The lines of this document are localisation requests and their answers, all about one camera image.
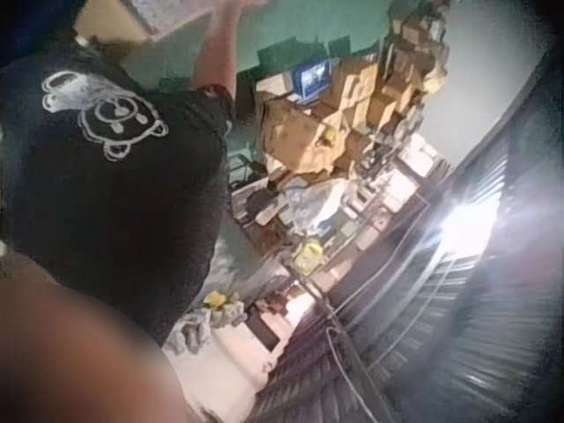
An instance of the wire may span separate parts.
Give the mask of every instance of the wire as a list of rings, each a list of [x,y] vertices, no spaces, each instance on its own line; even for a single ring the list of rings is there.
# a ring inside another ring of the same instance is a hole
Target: wire
[[[391,256],[388,257],[388,260],[386,260],[386,263],[384,263],[384,265],[380,268],[379,271],[377,271],[374,275],[372,275],[364,284],[362,284],[359,289],[357,289],[354,293],[352,293],[346,300],[344,300],[341,305],[339,305],[335,311],[333,311],[333,313],[331,313],[329,318],[335,317],[339,311],[341,311],[343,308],[345,308],[349,302],[351,302],[352,300],[354,300],[354,298],[361,293],[364,288],[366,288],[368,285],[370,285],[372,282],[374,282],[387,268],[388,265],[392,262],[392,260],[396,257],[397,252],[403,247],[405,240],[407,240],[407,237],[409,236],[409,234],[412,232],[413,228],[418,224],[419,220],[421,219],[421,216],[423,216],[425,214],[425,212],[427,211],[427,209],[429,208],[429,203],[425,204],[425,207],[423,208],[423,210],[421,211],[421,213],[419,214],[419,216],[412,222],[412,224],[410,225],[409,229],[407,230],[407,232],[404,234],[404,236],[402,237],[401,241],[399,242],[399,244],[397,245],[397,247],[394,249],[394,251],[392,252]]]
[[[341,372],[341,375],[343,375],[343,377],[345,378],[346,383],[349,385],[349,388],[351,389],[352,393],[354,394],[356,399],[359,401],[360,407],[362,407],[362,410],[364,410],[364,412],[367,414],[370,421],[372,421],[373,423],[379,423],[379,421],[376,420],[376,417],[374,417],[374,414],[372,414],[370,409],[367,407],[366,403],[364,402],[364,399],[362,399],[362,396],[359,394],[359,392],[354,387],[354,384],[351,381],[351,379],[349,378],[349,376],[346,374],[345,369],[343,368],[343,364],[341,363],[341,360],[339,359],[339,357],[337,355],[337,350],[335,349],[335,346],[333,345],[333,340],[331,339],[331,336],[330,336],[330,333],[332,331],[335,332],[337,335],[339,335],[339,332],[331,326],[329,328],[325,329],[325,335],[327,336],[327,342],[329,342],[329,347],[330,347],[331,351],[333,352],[333,358],[335,359],[335,362],[337,363],[337,366],[338,366],[339,371]]]
[[[439,182],[437,182],[437,186],[441,186],[452,174],[451,172],[448,172],[446,175],[444,175],[441,180]],[[405,232],[404,236],[402,237],[401,241],[398,243],[397,247],[394,249],[394,251],[392,252],[391,256],[388,257],[388,260],[386,260],[386,263],[384,263],[384,265],[380,268],[379,271],[377,271],[374,275],[372,275],[364,284],[362,284],[359,289],[357,289],[354,293],[352,293],[348,298],[346,298],[336,309],[335,311],[333,311],[328,320],[335,317],[339,311],[341,311],[343,308],[345,308],[349,302],[351,302],[352,300],[354,300],[354,298],[361,293],[364,288],[366,288],[368,285],[370,285],[372,282],[374,282],[387,268],[388,265],[392,262],[392,260],[396,257],[397,252],[403,247],[405,240],[407,240],[407,237],[409,236],[409,234],[412,232],[413,228],[418,224],[419,220],[421,219],[421,217],[425,214],[425,212],[429,209],[429,207],[431,206],[431,204],[421,195],[419,195],[419,193],[416,193],[417,198],[423,203],[425,204],[425,206],[423,207],[423,210],[421,210],[421,212],[419,213],[419,216],[412,222],[412,224],[409,226],[409,229],[407,229],[407,232]],[[403,225],[404,222],[401,222],[399,224],[397,224],[393,229],[388,230],[384,236],[384,238],[386,238],[387,236],[389,236],[391,233],[393,233],[396,229],[398,229],[401,225]]]

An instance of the black t-shirt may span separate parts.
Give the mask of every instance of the black t-shirt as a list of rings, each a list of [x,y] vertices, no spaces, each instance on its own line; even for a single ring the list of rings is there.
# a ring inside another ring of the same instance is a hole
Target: black t-shirt
[[[209,271],[232,100],[148,93],[86,52],[3,70],[3,238],[162,345]]]

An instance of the white bear print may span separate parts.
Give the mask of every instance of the white bear print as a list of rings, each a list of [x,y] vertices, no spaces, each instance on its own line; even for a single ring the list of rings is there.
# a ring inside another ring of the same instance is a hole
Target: white bear print
[[[88,141],[103,145],[110,161],[125,159],[131,146],[164,137],[167,125],[147,100],[97,75],[63,70],[42,84],[43,108],[50,113],[78,110],[78,126]]]

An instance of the skin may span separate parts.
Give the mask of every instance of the skin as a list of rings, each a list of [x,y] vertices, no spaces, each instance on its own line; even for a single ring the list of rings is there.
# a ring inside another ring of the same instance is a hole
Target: skin
[[[194,87],[236,91],[236,34],[257,0],[224,0],[211,16]],[[59,286],[37,263],[0,258],[0,420],[176,423],[190,417],[164,353],[101,303]]]
[[[213,11],[192,78],[194,88],[222,85],[235,98],[239,20],[243,12],[263,4],[266,0],[223,0]]]

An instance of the person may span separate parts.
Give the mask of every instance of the person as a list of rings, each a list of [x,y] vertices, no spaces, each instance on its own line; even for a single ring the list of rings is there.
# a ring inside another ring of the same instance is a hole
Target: person
[[[158,345],[209,271],[226,209],[237,27],[257,3],[218,1],[184,93],[146,91],[79,47],[0,76],[8,248]]]
[[[0,421],[200,421],[146,334],[15,253],[0,257],[0,341]]]

